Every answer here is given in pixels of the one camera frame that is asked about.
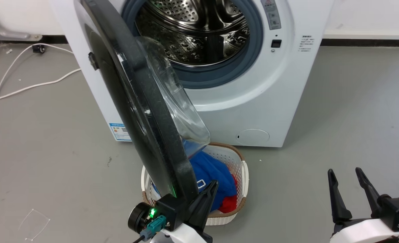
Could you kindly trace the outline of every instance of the brown basket rim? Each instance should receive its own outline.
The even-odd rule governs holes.
[[[210,143],[208,146],[218,146],[218,147],[224,147],[224,148],[231,149],[232,151],[236,152],[236,154],[238,155],[238,157],[240,157],[240,159],[242,161],[245,161],[244,156],[234,146],[231,146],[231,145],[225,144],[225,143]],[[142,201],[147,203],[148,205],[150,205],[150,202],[149,202],[149,199],[147,198],[146,192],[142,192]],[[245,203],[246,203],[246,197],[243,197],[241,199],[240,204],[237,206],[237,208],[234,211],[229,212],[229,213],[224,213],[224,214],[209,214],[209,216],[207,218],[231,217],[231,216],[237,214],[244,207]]]

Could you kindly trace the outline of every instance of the door glass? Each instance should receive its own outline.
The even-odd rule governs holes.
[[[168,106],[188,158],[210,143],[209,130],[181,86],[164,47],[148,37],[137,37],[147,64]]]

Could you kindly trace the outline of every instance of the washing machine door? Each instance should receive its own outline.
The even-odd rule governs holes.
[[[198,189],[188,157],[209,143],[210,134],[163,48],[133,37],[108,0],[81,0],[75,8],[90,63],[101,72],[158,191],[191,201]]]

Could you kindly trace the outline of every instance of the warning label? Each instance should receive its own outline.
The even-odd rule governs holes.
[[[298,51],[309,52],[312,50],[315,39],[312,38],[312,35],[303,35],[300,40],[300,44],[298,45]]]
[[[261,0],[261,3],[266,12],[267,21],[269,22],[269,29],[280,29],[280,18],[278,7],[276,6],[275,0]]]
[[[117,141],[132,141],[125,126],[121,123],[110,123],[111,130]]]

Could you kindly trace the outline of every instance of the connector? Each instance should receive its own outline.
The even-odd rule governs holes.
[[[143,229],[139,235],[144,236],[142,241],[150,240],[155,234],[165,228],[167,223],[167,218],[163,215],[160,215],[152,222],[147,225],[147,228]]]
[[[45,46],[44,45],[33,45],[32,47],[34,53],[44,53],[45,52]]]

